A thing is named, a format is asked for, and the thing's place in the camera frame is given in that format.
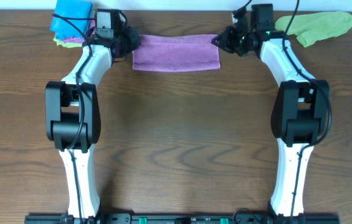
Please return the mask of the purple microfiber cloth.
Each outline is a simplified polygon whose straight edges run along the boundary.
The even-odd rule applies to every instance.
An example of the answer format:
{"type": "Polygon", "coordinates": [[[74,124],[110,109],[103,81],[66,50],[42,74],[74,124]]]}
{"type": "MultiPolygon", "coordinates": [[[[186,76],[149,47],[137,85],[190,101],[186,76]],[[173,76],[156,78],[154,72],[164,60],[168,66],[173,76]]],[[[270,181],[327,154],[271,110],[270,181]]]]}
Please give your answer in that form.
{"type": "Polygon", "coordinates": [[[146,72],[195,72],[221,67],[214,34],[162,37],[140,35],[133,51],[133,69],[146,72]]]}

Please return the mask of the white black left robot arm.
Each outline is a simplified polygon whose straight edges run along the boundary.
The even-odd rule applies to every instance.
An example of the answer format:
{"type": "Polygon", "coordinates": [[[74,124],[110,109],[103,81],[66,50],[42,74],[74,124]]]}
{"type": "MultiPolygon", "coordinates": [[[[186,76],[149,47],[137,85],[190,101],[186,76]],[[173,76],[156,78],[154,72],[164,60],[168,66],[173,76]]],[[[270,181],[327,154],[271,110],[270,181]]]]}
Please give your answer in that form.
{"type": "Polygon", "coordinates": [[[103,29],[88,38],[72,71],[45,87],[46,134],[65,166],[69,191],[67,217],[79,223],[95,220],[100,197],[95,186],[94,150],[100,138],[97,88],[119,58],[140,46],[137,31],[128,26],[104,37],[103,29]]]}

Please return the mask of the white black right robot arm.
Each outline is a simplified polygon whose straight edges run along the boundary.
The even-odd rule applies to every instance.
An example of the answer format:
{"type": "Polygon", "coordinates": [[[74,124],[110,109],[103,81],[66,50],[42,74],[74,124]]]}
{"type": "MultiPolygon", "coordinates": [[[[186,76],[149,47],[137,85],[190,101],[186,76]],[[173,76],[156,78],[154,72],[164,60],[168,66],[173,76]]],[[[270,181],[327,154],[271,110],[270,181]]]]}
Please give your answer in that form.
{"type": "Polygon", "coordinates": [[[270,124],[278,144],[278,167],[270,207],[277,218],[293,222],[303,214],[310,154],[330,125],[329,85],[304,69],[282,31],[239,32],[228,26],[211,42],[230,54],[242,56],[254,51],[277,82],[270,124]]]}

